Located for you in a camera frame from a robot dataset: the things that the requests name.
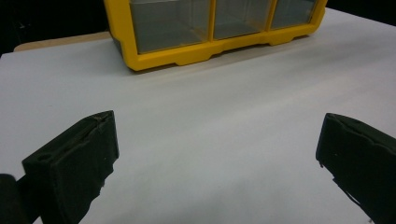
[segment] white table surface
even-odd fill
[[[315,152],[327,112],[396,136],[396,28],[327,9],[309,37],[141,75],[110,39],[5,54],[0,173],[109,109],[120,158],[81,223],[367,223]]]

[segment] black background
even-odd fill
[[[390,0],[329,0],[327,7],[396,25]],[[0,0],[0,55],[22,43],[103,32],[107,27],[103,0]]]

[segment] yellow plastic frame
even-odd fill
[[[314,33],[323,19],[327,0],[318,0],[308,24],[271,30],[271,23],[275,14],[277,0],[270,6],[269,17],[264,31],[237,37],[216,40],[213,38],[215,27],[216,0],[211,0],[209,18],[209,38],[205,43],[163,49],[155,52],[138,54],[134,37],[133,19],[129,0],[105,0],[106,13],[110,33],[120,43],[123,60],[128,67],[135,71],[161,66],[170,63],[185,65],[209,60],[214,54],[224,50],[238,49],[257,44],[271,46],[290,42],[293,38]]]

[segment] yellow storage organizer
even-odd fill
[[[327,0],[105,0],[112,34],[135,71],[278,45],[315,32]]]

